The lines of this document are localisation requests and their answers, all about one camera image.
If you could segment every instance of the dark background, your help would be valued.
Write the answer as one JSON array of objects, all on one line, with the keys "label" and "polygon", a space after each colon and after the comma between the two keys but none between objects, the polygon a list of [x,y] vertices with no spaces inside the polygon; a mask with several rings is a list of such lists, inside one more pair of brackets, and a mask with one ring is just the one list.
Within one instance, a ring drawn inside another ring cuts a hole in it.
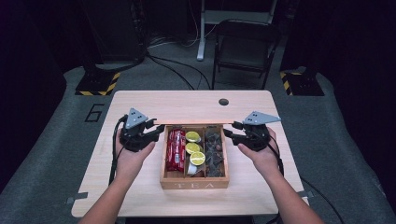
[{"label": "dark background", "polygon": [[[3,120],[1,189],[62,100],[66,71],[86,62],[131,61],[138,55],[134,52],[138,41],[129,8],[133,1],[120,1],[125,7],[112,8],[106,7],[106,1],[88,0],[3,2],[0,9],[0,74],[4,96],[0,107]],[[221,4],[221,1],[206,2],[210,3],[208,8],[219,8]],[[283,18],[282,4],[288,1],[278,2],[275,23]],[[147,7],[148,11],[158,11],[154,5]],[[200,1],[191,0],[191,6],[199,20]],[[174,15],[179,15],[185,20],[178,20],[177,29],[171,35],[183,38],[193,34],[187,1],[177,7],[169,1],[162,7],[169,7],[160,10],[169,16],[145,15],[148,27],[160,30],[169,22],[176,26]],[[224,9],[256,9],[268,5],[241,1],[227,7]],[[378,175],[393,209],[396,207],[396,165],[391,157],[395,139],[393,124],[396,123],[392,97],[396,62],[395,9],[395,3],[390,0],[375,3],[302,0],[281,64],[281,70],[315,67],[330,80],[346,127]],[[101,16],[110,24],[95,26],[100,24],[96,22]],[[116,20],[116,16],[125,20]],[[114,39],[119,40],[118,43],[112,42]]]}]

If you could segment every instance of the wooden table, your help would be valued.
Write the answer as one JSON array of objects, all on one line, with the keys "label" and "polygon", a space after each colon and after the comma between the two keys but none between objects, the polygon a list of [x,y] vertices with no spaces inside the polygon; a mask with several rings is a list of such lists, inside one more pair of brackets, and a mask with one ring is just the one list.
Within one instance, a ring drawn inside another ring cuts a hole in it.
[{"label": "wooden table", "polygon": [[[228,99],[220,105],[219,99]],[[133,107],[156,123],[223,123],[224,128],[241,122],[252,111],[277,116],[269,91],[117,91],[106,115],[79,192],[72,215],[82,217],[105,191],[112,161],[112,135],[119,118]],[[296,191],[303,185],[290,152],[282,123],[267,124],[276,132],[284,162],[285,177]],[[198,217],[276,214],[277,207],[262,176],[250,159],[226,138],[230,184],[227,189],[162,189],[160,185],[163,133],[146,158],[140,174],[128,191],[120,217]]]}]

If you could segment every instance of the yellow and black hazard tape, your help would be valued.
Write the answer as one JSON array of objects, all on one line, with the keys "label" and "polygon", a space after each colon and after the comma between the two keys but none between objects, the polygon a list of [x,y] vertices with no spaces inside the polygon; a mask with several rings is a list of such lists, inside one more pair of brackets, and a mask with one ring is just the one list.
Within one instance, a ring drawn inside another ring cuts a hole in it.
[{"label": "yellow and black hazard tape", "polygon": [[301,73],[296,73],[296,72],[292,72],[292,73],[280,72],[280,77],[282,78],[283,87],[285,88],[286,94],[287,94],[287,95],[293,95],[293,92],[291,91],[291,87],[290,87],[290,84],[289,84],[289,82],[288,82],[288,79],[287,79],[286,74],[300,75]]},{"label": "yellow and black hazard tape", "polygon": [[117,81],[120,77],[120,73],[117,73],[114,75],[114,77],[111,79],[111,83],[108,86],[106,91],[76,91],[76,95],[109,95],[111,92],[113,92],[114,88],[116,87]]}]

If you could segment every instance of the wooden crate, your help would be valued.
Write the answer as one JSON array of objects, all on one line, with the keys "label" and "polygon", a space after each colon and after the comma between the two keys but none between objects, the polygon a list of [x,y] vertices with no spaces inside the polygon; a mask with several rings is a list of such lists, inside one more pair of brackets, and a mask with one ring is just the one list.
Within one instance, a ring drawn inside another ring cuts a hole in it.
[{"label": "wooden crate", "polygon": [[[205,135],[208,133],[218,133],[219,139],[221,143],[222,151],[218,151],[218,153],[222,156],[222,162],[218,163],[217,168],[220,171],[220,176],[210,176],[210,174],[206,170],[206,167],[209,166],[211,161],[205,162],[203,167],[204,177],[191,177],[187,174],[188,167],[190,164],[189,154],[185,152],[185,171],[167,171],[166,168],[166,151],[168,146],[168,136],[169,133],[173,129],[181,129],[185,132],[194,131],[200,134],[201,142],[199,143],[202,146],[204,153],[207,155],[207,144],[206,141],[209,139],[205,139]],[[166,125],[164,130],[164,144],[163,144],[163,161],[162,161],[162,169],[161,169],[161,186],[163,189],[227,189],[228,184],[230,182],[230,177],[228,173],[228,161],[227,161],[227,149],[225,147],[225,136],[222,125]]]}]

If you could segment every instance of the forearm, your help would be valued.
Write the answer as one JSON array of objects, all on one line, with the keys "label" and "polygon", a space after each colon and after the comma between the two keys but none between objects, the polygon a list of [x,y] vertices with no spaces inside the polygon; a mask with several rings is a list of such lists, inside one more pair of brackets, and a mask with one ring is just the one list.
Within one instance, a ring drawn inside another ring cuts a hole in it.
[{"label": "forearm", "polygon": [[79,223],[115,223],[129,187],[115,179]]},{"label": "forearm", "polygon": [[281,173],[265,178],[284,223],[323,223]]}]

